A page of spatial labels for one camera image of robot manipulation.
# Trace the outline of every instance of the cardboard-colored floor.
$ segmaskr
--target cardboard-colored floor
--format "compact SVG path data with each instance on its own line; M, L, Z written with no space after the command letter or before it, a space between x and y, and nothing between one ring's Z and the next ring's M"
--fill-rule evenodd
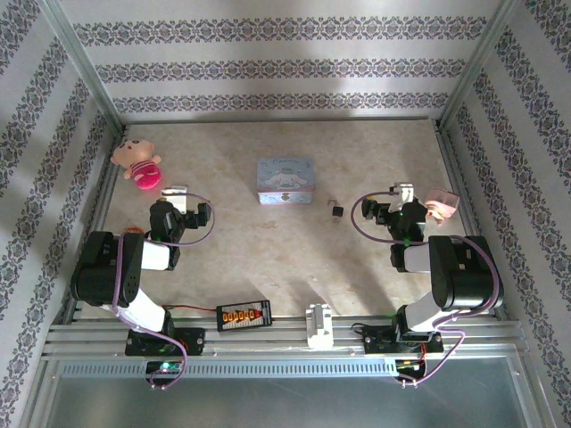
M430 290L429 275L397 273L389 246L360 236L349 213L364 193L387 190L397 181L413 183L421 201L433 186L451 188L431 121L137 125L128 136L155 143L163 181L145 192L120 174L105 230L148 230L149 207L167 185L188 185L216 209L212 237L183 249L175 271L143 271L141 287L155 302L214 308L269 299L274 316L301 316L308 304L324 301L336 315L392 315ZM260 206L256 161L270 156L314 159L311 205ZM329 199L345 208L338 224ZM197 201L188 204L192 209ZM372 221L358 223L390 238ZM187 231L183 240L204 233ZM458 213L439 228L428 220L426 235L435 234L463 234ZM108 315L87 305L82 312Z

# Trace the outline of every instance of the black bracket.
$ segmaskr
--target black bracket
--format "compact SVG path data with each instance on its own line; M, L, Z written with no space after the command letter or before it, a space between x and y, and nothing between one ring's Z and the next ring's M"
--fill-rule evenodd
M176 328L173 339L183 344L189 357L203 354L203 328ZM128 331L125 355L128 357L182 357L182 352L171 343L157 339L146 333Z
M355 324L352 330L363 338L365 354L406 354L418 352L420 343L426 344L426 353L444 352L443 338L439 333L418 336L412 342L399 341L392 325Z

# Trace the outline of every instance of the metal vent grille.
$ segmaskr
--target metal vent grille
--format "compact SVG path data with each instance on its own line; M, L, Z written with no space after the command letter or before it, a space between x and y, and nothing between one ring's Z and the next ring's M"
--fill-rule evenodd
M62 377L140 378L145 362L68 362ZM300 378L300 377L378 377L396 376L393 359L325 361L189 361L187 378Z

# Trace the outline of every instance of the pink cloth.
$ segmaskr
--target pink cloth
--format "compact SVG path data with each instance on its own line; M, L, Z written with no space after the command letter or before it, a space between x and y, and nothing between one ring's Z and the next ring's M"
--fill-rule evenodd
M161 170L151 160L131 165L131 171L137 187L142 190L152 189L159 184L162 178Z

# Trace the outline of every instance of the red cable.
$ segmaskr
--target red cable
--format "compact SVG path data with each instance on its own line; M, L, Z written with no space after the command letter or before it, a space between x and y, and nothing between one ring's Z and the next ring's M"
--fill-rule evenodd
M206 312L216 312L216 309L208 309L208 308L201 308L199 306L190 306L190 305L162 305L165 309L195 309L195 310L204 310Z

